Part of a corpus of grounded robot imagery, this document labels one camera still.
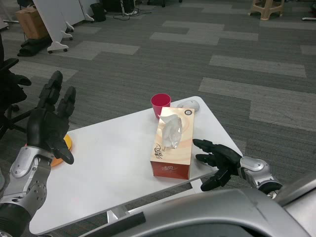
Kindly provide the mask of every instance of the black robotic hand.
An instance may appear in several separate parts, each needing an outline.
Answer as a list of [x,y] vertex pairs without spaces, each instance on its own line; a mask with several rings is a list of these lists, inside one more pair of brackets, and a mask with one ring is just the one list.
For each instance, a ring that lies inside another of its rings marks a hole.
[[202,191],[210,191],[219,186],[225,186],[231,175],[238,175],[241,156],[224,145],[216,145],[207,140],[193,139],[194,145],[209,154],[198,154],[199,161],[217,167],[218,171],[209,180],[201,185]]
[[38,106],[28,120],[27,144],[52,152],[56,158],[73,164],[74,157],[64,137],[69,128],[69,117],[75,108],[76,89],[72,86],[68,88],[55,113],[62,81],[63,75],[56,71],[40,93]]

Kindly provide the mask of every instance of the caster wheel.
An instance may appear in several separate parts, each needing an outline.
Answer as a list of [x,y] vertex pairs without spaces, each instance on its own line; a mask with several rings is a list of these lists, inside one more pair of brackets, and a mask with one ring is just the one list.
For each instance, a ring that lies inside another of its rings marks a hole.
[[12,105],[12,111],[18,112],[20,110],[18,105]]

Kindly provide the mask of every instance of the red cup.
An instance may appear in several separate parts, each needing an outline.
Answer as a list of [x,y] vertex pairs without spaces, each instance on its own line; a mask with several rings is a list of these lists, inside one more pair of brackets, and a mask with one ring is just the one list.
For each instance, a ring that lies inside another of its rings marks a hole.
[[156,118],[159,118],[163,107],[170,107],[171,97],[167,94],[157,94],[151,99]]

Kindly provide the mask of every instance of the computer mouse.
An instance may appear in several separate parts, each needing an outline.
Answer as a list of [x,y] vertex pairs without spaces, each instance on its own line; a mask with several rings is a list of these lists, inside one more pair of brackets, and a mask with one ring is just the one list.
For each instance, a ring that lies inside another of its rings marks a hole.
[[195,112],[199,110],[199,104],[195,100],[187,100],[185,102],[180,103],[178,108],[188,108],[188,109],[194,109]]

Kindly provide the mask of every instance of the gray carpet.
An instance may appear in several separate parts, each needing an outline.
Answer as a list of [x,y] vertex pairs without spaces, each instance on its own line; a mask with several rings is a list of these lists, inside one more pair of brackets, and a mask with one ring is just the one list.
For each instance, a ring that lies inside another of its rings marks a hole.
[[[10,11],[17,10],[12,0]],[[75,27],[67,53],[20,58],[12,71],[33,84],[20,103],[33,108],[54,70],[77,89],[71,129],[150,108],[165,92],[173,100],[200,96],[242,152],[266,160],[282,182],[316,168],[316,23],[309,2],[285,3],[283,17],[269,21],[248,16],[249,0],[167,0],[166,8],[141,5],[152,14]],[[18,25],[2,33],[6,58],[16,57],[24,41]],[[0,141],[0,167],[8,170],[25,135],[9,131]],[[247,186],[234,177],[225,188]],[[132,209],[189,189],[190,185],[147,197]],[[101,214],[54,231],[78,236],[106,223]],[[24,236],[32,236],[28,231]]]

